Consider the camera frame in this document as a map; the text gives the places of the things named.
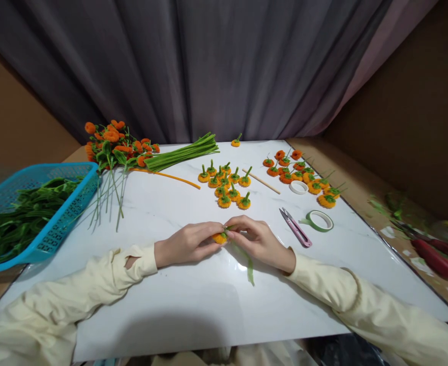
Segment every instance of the marble tabletop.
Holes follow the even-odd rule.
[[[162,145],[161,152],[181,146]],[[326,210],[319,206],[316,196],[297,195],[277,177],[266,174],[262,161],[278,150],[288,152],[290,146],[285,141],[242,142],[239,148],[225,142],[219,143],[219,148],[219,154],[189,160],[164,171],[201,185],[201,190],[167,177],[131,172],[124,198],[125,218],[118,232],[118,205],[113,197],[100,225],[88,229],[88,210],[51,260],[29,266],[12,284],[0,300],[0,310],[33,284],[56,280],[83,268],[91,256],[133,244],[148,246],[188,223],[225,223],[230,217],[245,213],[266,221],[279,240],[292,246],[296,253],[348,267],[405,302],[448,321],[448,307],[345,201],[339,199],[336,207]],[[211,158],[217,167],[230,161],[232,170],[236,166],[253,166],[252,173],[281,194],[253,179],[248,188],[238,187],[242,195],[251,193],[250,209],[242,211],[235,204],[228,209],[219,208],[214,190],[197,180],[201,165],[209,165]],[[297,221],[311,210],[326,211],[335,227],[321,233],[302,225],[313,243],[305,249],[281,217],[280,207],[285,207]],[[278,271],[255,260],[253,287],[247,280],[245,266],[245,259],[226,246],[198,264],[160,270],[131,288],[122,300],[100,308],[78,325],[74,361],[348,332],[330,309],[289,283]]]

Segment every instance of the cardboard wall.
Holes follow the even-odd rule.
[[[448,0],[441,0],[324,135],[448,219]]]
[[[0,61],[0,182],[32,164],[59,163],[80,147],[7,68]]]

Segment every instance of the pink scissors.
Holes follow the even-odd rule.
[[[286,223],[290,227],[291,231],[295,234],[296,238],[302,244],[302,247],[308,248],[312,245],[312,242],[309,240],[309,238],[305,235],[304,231],[301,229],[300,226],[296,223],[296,221],[293,219],[293,217],[288,213],[285,208],[280,209],[281,216],[285,219]]]

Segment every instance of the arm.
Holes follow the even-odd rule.
[[[330,306],[355,333],[383,350],[390,349],[413,365],[448,364],[448,325],[409,306],[347,269],[295,256],[275,238],[266,223],[232,218],[229,232],[237,245]],[[253,241],[239,234],[246,230]]]
[[[153,246],[110,251],[91,259],[79,272],[38,283],[0,313],[0,364],[69,365],[76,322],[89,318],[100,305],[120,299],[158,268],[199,261],[214,253],[218,244],[198,245],[222,231],[218,223],[188,225]]]

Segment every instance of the wooden stick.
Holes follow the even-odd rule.
[[[243,169],[243,172],[246,173],[246,174],[248,173],[248,171],[247,171],[246,169]],[[249,175],[250,175],[251,177],[253,177],[254,179],[256,179],[258,182],[263,183],[263,184],[264,184],[265,186],[267,186],[269,189],[275,191],[275,192],[278,193],[278,194],[281,194],[280,191],[278,191],[276,188],[270,186],[270,185],[269,185],[268,183],[266,183],[265,181],[259,179],[256,175],[251,174],[251,173],[249,173]]]
[[[198,188],[198,189],[201,188],[200,186],[196,185],[195,183],[191,183],[191,182],[189,182],[189,181],[187,181],[187,180],[184,180],[184,179],[181,179],[181,178],[172,176],[172,175],[168,175],[168,174],[164,174],[164,173],[160,173],[160,172],[151,172],[151,171],[146,170],[146,169],[136,169],[136,168],[132,168],[131,170],[142,171],[142,172],[145,172],[145,173],[150,173],[150,174],[157,174],[157,175],[167,176],[168,178],[173,178],[173,179],[176,179],[176,180],[179,180],[179,181],[188,183],[189,185],[194,186],[195,188]]]

